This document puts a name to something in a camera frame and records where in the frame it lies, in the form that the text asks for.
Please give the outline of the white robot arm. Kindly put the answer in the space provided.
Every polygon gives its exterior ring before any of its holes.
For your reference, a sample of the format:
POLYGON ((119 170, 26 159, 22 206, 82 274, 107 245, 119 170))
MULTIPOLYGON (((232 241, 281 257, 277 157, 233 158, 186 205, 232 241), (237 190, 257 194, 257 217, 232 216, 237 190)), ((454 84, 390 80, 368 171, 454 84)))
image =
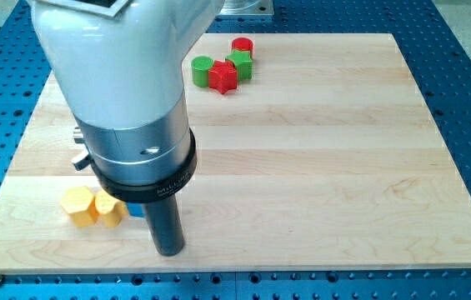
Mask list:
POLYGON ((83 138, 74 161, 143 207, 157 251, 184 245, 176 194, 197 165, 182 62, 216 0, 32 1, 33 27, 83 138))

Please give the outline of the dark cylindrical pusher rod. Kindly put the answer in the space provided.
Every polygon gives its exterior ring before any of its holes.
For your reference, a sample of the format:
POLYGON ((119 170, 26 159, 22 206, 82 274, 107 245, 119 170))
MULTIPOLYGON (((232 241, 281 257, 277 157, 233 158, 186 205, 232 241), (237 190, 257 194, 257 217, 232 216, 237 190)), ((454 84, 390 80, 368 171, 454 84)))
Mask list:
POLYGON ((185 239, 176 196, 144 203, 142 209, 158 253, 165 257, 180 253, 185 239))

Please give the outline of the silver flange with black ring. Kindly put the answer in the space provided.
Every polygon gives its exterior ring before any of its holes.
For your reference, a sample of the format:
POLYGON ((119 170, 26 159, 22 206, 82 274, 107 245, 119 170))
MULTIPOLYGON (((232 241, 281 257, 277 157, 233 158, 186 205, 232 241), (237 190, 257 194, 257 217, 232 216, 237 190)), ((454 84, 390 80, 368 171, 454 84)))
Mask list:
POLYGON ((109 129, 76 119, 100 186, 127 203, 171 197, 193 176, 196 140, 184 96, 168 112, 140 127, 109 129))

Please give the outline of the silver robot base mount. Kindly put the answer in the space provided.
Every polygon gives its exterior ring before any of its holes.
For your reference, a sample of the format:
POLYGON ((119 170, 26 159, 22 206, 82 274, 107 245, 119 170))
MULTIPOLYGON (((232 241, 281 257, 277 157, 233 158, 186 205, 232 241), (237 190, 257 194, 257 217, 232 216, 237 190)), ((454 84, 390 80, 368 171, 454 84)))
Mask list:
POLYGON ((273 0, 225 0, 220 16, 272 16, 273 0))

